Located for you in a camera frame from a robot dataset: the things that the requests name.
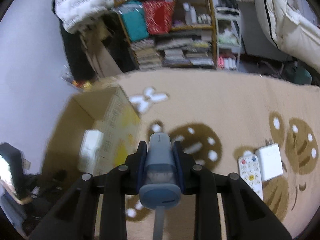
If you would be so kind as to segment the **white TV remote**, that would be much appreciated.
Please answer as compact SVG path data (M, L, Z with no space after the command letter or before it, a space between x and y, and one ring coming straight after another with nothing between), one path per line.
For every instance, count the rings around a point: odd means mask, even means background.
M240 177L263 200L263 185L257 156L251 151L245 151L238 159Z

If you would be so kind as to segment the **white plug charger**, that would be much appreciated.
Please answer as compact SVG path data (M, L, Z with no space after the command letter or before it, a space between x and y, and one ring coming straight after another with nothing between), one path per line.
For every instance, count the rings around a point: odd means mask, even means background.
M277 143L263 146L254 153L258 158L262 182L283 175L280 149Z

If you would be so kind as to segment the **white square charger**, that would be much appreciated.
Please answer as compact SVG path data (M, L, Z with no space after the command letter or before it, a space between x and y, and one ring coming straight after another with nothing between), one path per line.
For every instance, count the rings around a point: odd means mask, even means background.
M94 173L103 133L98 129L87 129L80 146L78 170L84 173Z

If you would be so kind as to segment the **light blue device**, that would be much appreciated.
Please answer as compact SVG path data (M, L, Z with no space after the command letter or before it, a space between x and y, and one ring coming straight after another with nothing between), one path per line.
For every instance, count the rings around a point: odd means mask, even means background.
M178 171L170 137L154 133L150 137L139 200L147 209L155 211L153 239L162 239L165 210L176 207L181 200Z

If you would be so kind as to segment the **cardboard box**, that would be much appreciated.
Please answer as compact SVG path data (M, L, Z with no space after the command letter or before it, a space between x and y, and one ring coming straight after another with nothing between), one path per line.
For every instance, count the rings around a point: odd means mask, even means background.
M60 170L66 181L94 176L124 163L136 149L140 116L120 86L73 95L48 142L43 178Z

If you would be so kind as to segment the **beige patterned blanket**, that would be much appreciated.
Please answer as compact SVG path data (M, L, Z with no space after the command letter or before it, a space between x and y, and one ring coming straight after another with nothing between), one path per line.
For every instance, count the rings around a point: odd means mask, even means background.
M166 132L214 173L238 172L242 155L277 144L282 175L263 200L294 239L319 223L319 87L214 70L156 70L101 79L140 113L139 138Z

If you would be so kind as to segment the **black hanging coat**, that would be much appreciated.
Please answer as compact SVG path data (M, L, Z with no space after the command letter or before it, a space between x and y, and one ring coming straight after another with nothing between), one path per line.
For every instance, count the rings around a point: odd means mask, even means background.
M83 50L82 40L78 33L70 34L65 31L59 19L60 33L63 47L71 74L76 82L84 82L95 78L95 71L91 67Z

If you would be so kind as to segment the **stack of books left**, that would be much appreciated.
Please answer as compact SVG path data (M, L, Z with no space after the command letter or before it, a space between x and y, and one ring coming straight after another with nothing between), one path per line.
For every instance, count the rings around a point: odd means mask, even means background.
M154 70L162 68L162 57L156 50L153 39L146 38L138 42L132 42L130 49L133 52L138 69Z

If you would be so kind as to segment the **stack of books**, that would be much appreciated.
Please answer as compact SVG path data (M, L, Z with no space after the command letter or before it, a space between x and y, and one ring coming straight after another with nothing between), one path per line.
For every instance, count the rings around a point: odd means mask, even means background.
M212 43L195 38L161 40L156 50L163 56L163 67L214 68Z
M133 52L138 69L154 70L162 68L162 57L156 50L153 39L146 38L138 42L132 42L130 49Z

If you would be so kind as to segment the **stack of books right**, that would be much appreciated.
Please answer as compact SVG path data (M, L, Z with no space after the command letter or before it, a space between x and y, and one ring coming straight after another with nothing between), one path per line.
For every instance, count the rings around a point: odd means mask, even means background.
M161 40L156 50L163 56L163 67L214 68L212 43L195 38Z

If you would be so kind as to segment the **white trolley cart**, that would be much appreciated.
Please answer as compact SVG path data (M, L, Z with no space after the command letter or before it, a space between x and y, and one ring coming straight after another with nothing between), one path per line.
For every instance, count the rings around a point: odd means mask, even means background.
M239 9L216 7L215 23L216 68L237 71L242 50L241 12Z

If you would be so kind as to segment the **white puffer jacket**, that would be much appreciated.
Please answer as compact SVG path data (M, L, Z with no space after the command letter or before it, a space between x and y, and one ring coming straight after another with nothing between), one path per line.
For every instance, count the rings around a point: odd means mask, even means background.
M106 14L114 0L55 0L55 14L70 34L80 31Z

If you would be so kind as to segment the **teal gift bag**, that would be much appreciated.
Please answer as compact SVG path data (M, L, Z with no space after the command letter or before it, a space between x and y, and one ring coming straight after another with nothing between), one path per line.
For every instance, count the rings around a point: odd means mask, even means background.
M141 2L129 1L121 5L118 11L131 42L138 42L149 37Z

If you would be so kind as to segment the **wooden bookshelf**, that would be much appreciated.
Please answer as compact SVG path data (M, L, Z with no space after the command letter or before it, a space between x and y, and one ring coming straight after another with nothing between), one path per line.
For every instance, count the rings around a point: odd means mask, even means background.
M132 43L126 32L126 28L123 24L118 8L129 2L139 1L141 3L152 0L128 0L114 3L114 12L117 13L120 26L122 27L125 41L129 49L129 55L136 69L138 69L137 62L130 49ZM213 0L176 0L175 10L172 16L171 30L167 34L150 35L148 38L154 40L155 45L161 40L173 39L173 38L195 38L212 43L212 53L215 63L216 59L216 25L215 25L215 11Z

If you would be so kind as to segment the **red gift bag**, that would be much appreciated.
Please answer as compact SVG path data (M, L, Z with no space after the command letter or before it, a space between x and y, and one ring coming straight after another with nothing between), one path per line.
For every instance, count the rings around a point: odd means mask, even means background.
M143 2L145 22L150 35L167 34L171 30L176 0Z

